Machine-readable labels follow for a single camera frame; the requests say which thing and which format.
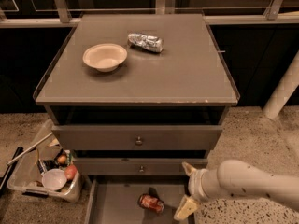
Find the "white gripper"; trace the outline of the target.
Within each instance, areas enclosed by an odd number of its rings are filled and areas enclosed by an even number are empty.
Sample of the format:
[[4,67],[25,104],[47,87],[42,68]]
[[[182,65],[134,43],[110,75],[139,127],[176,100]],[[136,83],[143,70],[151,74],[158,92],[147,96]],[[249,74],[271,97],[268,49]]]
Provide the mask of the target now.
[[174,220],[182,221],[199,208],[199,202],[207,202],[202,179],[207,169],[196,169],[186,161],[182,163],[185,174],[189,177],[188,191],[191,196],[184,195],[174,214]]

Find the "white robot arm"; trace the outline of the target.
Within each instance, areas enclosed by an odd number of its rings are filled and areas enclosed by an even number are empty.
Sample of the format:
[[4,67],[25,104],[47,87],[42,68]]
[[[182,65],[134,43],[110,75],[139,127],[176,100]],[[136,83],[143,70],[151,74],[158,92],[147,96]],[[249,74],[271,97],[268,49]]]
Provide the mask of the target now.
[[217,199],[266,198],[299,211],[299,178],[274,175],[239,160],[222,162],[217,169],[196,169],[182,163],[189,178],[188,192],[174,214],[185,220],[199,209],[201,203]]

